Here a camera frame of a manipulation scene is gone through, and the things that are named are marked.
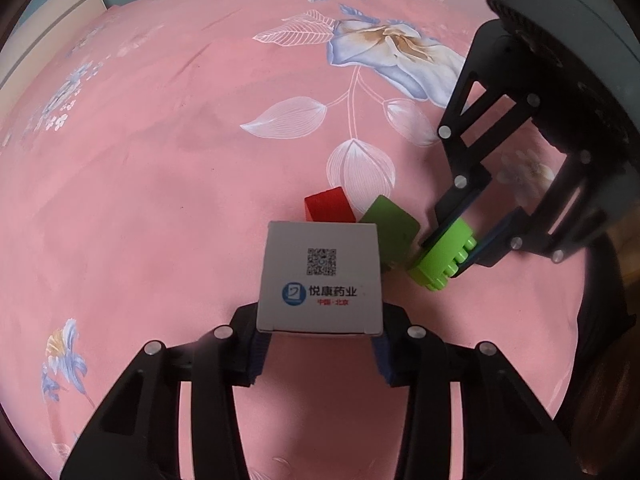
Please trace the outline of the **dark green wooden block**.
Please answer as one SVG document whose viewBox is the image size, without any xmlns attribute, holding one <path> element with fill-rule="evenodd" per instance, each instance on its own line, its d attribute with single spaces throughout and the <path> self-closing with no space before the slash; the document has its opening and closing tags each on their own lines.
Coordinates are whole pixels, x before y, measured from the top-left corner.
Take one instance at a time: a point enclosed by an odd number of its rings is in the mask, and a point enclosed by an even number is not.
<svg viewBox="0 0 640 480">
<path fill-rule="evenodd" d="M 408 258 L 420 223 L 384 195 L 379 195 L 359 220 L 374 224 L 378 232 L 378 256 L 383 272 L 402 266 Z"/>
</svg>

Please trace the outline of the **light green toy brick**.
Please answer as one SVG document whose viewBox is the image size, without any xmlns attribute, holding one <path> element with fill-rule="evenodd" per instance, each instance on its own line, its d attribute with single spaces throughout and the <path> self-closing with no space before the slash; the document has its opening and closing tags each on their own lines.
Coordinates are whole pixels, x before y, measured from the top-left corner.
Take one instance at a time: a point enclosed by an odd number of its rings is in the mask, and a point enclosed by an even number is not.
<svg viewBox="0 0 640 480">
<path fill-rule="evenodd" d="M 469 259 L 476 245 L 473 230 L 459 218 L 446 229 L 431 249 L 416 258 L 408 274 L 416 284 L 431 292 L 439 292 Z"/>
</svg>

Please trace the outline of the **red wooden block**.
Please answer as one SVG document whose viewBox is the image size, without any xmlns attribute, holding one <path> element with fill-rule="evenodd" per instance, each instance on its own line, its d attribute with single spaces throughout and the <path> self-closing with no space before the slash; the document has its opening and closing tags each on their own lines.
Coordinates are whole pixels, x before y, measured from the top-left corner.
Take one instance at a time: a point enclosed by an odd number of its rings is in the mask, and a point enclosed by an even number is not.
<svg viewBox="0 0 640 480">
<path fill-rule="evenodd" d="M 341 186 L 304 198 L 305 218 L 311 222 L 355 223 L 356 216 Z"/>
</svg>

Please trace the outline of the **white medicine box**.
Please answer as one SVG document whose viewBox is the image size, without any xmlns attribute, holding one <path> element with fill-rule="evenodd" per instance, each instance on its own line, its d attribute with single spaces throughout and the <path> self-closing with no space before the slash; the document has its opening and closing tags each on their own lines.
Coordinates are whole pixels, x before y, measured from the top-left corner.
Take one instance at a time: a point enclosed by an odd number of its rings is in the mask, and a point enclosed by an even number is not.
<svg viewBox="0 0 640 480">
<path fill-rule="evenodd" d="M 256 327 L 262 333 L 381 335 L 376 226 L 270 222 Z"/>
</svg>

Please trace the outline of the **pink floral bed duvet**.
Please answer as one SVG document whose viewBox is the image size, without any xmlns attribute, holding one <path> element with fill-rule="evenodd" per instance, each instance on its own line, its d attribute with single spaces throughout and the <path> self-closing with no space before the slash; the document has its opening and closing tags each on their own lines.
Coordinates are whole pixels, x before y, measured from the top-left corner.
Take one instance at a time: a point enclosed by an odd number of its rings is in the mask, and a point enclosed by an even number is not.
<svg viewBox="0 0 640 480">
<path fill-rule="evenodd" d="M 257 299 L 268 223 L 344 188 L 421 225 L 451 183 L 433 128 L 485 0 L 139 0 L 62 49 L 1 123 L 1 404 L 57 479 L 145 341 L 198 339 Z M 442 339 L 497 346 L 553 417 L 584 254 L 511 254 L 384 297 Z M 257 479 L 391 479 L 406 390 L 367 339 L 274 337 L 236 390 Z"/>
</svg>

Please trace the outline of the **white bed headboard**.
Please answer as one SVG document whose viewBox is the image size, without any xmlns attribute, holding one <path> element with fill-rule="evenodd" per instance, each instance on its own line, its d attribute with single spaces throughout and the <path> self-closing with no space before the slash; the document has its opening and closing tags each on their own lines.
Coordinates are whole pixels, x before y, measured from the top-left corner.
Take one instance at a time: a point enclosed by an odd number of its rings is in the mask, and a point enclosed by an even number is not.
<svg viewBox="0 0 640 480">
<path fill-rule="evenodd" d="M 103 0 L 48 0 L 9 36 L 1 50 L 1 118 L 58 51 L 105 11 Z"/>
</svg>

